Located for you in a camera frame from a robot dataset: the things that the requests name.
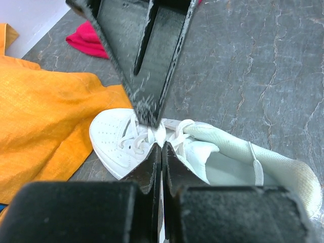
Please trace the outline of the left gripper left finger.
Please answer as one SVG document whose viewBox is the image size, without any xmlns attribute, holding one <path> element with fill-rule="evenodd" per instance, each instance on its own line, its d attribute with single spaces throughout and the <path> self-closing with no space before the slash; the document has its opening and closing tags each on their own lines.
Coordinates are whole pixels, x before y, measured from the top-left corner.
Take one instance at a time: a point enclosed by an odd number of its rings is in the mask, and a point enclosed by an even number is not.
<svg viewBox="0 0 324 243">
<path fill-rule="evenodd" d="M 124 179 L 32 182 L 11 201 L 1 242 L 158 242 L 161 149 Z"/>
</svg>

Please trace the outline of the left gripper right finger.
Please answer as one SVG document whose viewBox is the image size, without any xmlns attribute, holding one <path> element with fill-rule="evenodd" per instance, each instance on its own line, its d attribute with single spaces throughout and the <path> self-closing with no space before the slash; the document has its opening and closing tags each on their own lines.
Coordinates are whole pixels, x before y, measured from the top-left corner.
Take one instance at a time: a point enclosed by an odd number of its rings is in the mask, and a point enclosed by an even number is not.
<svg viewBox="0 0 324 243">
<path fill-rule="evenodd" d="M 210 186 L 165 143 L 161 156 L 168 242 L 316 242 L 301 200 L 282 186 Z"/>
</svg>

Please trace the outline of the white sneaker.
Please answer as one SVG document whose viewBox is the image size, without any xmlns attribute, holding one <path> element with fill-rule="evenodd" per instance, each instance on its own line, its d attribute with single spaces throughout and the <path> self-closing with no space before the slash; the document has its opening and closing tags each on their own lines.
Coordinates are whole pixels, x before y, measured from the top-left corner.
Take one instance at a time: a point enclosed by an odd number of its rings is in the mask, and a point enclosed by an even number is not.
<svg viewBox="0 0 324 243">
<path fill-rule="evenodd" d="M 176 157 L 210 185 L 280 185 L 300 198 L 309 218 L 322 205 L 320 182 L 305 162 L 235 137 L 210 124 L 164 118 L 157 129 L 139 124 L 132 109 L 99 113 L 89 136 L 103 166 L 117 179 L 127 176 L 148 156 L 154 144 L 171 144 Z"/>
</svg>

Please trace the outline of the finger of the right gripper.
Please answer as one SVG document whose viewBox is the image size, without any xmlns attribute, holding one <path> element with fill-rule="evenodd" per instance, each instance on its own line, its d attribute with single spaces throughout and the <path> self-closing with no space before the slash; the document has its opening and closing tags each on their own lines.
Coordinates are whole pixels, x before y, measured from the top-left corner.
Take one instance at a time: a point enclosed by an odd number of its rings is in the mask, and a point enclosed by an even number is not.
<svg viewBox="0 0 324 243">
<path fill-rule="evenodd" d="M 97 33 L 140 124 L 157 128 L 197 1 L 67 1 Z"/>
</svg>

